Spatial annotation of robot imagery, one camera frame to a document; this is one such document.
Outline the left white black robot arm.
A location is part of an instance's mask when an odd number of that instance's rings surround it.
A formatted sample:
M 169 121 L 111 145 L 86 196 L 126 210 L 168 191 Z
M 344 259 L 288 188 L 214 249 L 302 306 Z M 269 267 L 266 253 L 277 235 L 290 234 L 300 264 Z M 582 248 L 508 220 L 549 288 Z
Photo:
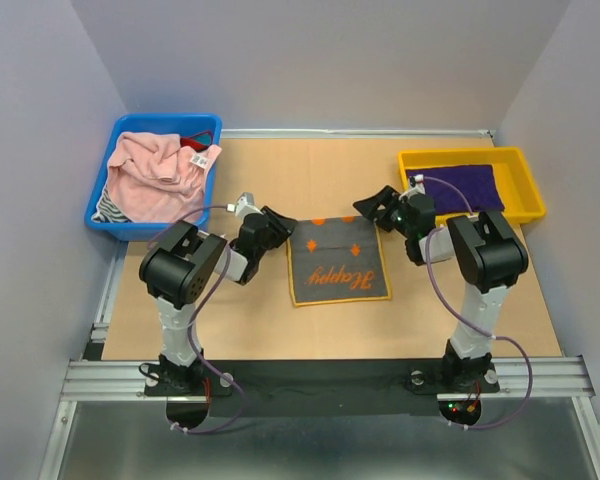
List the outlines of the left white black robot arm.
M 187 220 L 206 207 L 190 211 L 156 236 L 139 267 L 139 279 L 154 298 L 159 312 L 162 348 L 156 364 L 139 367 L 147 396 L 194 395 L 211 390 L 210 369 L 201 360 L 203 349 L 195 320 L 218 280 L 248 284 L 264 255 L 281 247 L 298 221 L 268 206 L 257 207 L 245 194 L 219 207 L 241 220 L 238 236 L 229 241 Z

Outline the orange towel with grey spots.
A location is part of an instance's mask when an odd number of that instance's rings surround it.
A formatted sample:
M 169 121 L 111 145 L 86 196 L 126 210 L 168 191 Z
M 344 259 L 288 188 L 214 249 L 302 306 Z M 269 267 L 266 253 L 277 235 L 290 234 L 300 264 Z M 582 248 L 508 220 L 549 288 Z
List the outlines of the orange towel with grey spots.
M 298 222 L 287 262 L 296 307 L 392 298 L 379 231 L 361 216 Z

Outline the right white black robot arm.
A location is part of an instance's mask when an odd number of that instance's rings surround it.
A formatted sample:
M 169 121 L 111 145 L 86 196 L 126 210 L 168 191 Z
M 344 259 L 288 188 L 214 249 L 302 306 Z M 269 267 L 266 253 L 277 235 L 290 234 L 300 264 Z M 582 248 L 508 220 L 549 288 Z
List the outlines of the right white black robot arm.
M 418 360 L 410 367 L 406 388 L 415 394 L 464 393 L 476 386 L 498 390 L 492 343 L 504 300 L 529 266 L 526 248 L 496 210 L 452 217 L 438 227 L 434 199 L 421 185 L 405 193 L 385 186 L 353 203 L 354 209 L 380 229 L 405 238 L 408 258 L 427 268 L 438 299 L 458 325 L 440 359 Z M 462 310 L 443 298 L 433 265 L 455 259 L 465 281 Z

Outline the purple towel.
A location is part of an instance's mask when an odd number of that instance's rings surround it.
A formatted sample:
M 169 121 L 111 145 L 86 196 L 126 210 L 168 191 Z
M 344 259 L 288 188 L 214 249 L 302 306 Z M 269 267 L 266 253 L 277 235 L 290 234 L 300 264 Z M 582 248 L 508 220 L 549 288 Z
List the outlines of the purple towel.
M 505 209 L 491 165 L 406 169 L 405 173 L 424 176 L 425 191 L 434 199 L 437 215 L 468 213 L 464 199 L 473 212 Z

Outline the pink towel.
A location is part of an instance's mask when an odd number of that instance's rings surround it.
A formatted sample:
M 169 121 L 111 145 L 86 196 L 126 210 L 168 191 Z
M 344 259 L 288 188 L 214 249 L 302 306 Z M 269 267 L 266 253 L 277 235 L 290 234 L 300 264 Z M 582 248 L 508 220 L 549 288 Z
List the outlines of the pink towel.
M 104 188 L 130 222 L 172 223 L 182 216 L 195 221 L 221 152 L 215 144 L 202 152 L 182 148 L 177 134 L 124 132 L 107 161 Z

